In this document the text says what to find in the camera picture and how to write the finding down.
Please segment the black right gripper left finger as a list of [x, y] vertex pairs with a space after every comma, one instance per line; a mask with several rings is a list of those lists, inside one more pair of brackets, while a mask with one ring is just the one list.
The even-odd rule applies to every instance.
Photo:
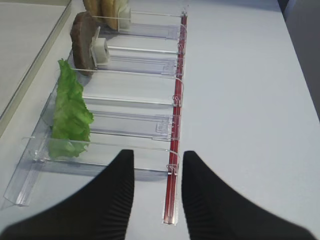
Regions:
[[134, 152], [123, 149], [83, 188], [53, 207], [8, 226], [0, 238], [123, 240], [134, 191]]

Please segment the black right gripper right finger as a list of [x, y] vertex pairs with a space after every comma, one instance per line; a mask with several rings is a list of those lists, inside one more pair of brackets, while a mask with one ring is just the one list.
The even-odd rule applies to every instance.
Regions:
[[306, 228], [272, 214], [232, 189], [195, 151], [185, 151], [181, 196], [192, 240], [313, 240]]

